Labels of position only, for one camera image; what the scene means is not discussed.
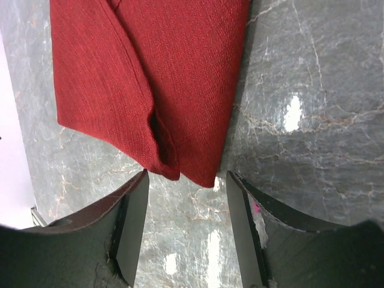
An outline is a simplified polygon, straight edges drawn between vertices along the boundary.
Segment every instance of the red fabric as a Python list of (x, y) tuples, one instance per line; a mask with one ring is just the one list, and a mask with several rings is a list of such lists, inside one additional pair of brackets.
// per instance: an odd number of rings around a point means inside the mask
[(51, 0), (58, 122), (212, 187), (248, 0)]

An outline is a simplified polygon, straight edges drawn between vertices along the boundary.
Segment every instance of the folded red cloth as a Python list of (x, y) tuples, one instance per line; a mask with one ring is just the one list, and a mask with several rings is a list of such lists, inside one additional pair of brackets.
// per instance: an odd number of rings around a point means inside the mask
[(212, 187), (249, 0), (51, 0), (58, 122)]

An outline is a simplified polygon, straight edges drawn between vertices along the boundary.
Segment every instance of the black plastic part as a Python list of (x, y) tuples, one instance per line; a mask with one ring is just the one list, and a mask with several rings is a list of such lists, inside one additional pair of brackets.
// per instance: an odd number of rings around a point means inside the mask
[(148, 190), (144, 170), (114, 193), (47, 227), (0, 227), (0, 287), (132, 287)]
[[(262, 193), (232, 172), (227, 174), (227, 194), (245, 288), (259, 287), (258, 275), (265, 272), (279, 288), (384, 287), (384, 232), (374, 221), (348, 227), (316, 219)], [(268, 235), (265, 248), (253, 234), (248, 194), (261, 208)], [(244, 214), (246, 220), (238, 216)]]

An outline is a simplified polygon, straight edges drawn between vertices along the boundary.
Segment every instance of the marble tabletop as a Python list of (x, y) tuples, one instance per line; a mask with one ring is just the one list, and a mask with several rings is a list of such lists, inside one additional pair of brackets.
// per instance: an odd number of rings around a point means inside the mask
[[(254, 0), (213, 189), (151, 174), (139, 288), (242, 287), (225, 171), (315, 217), (384, 222), (384, 0)], [(141, 167), (56, 121), (48, 0), (2, 0), (4, 39), (38, 210), (47, 221)]]

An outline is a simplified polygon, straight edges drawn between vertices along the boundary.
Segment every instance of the cloth fold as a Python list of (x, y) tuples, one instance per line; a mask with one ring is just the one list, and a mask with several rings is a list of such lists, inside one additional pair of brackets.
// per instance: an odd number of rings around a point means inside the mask
[(51, 0), (58, 122), (213, 187), (248, 0)]

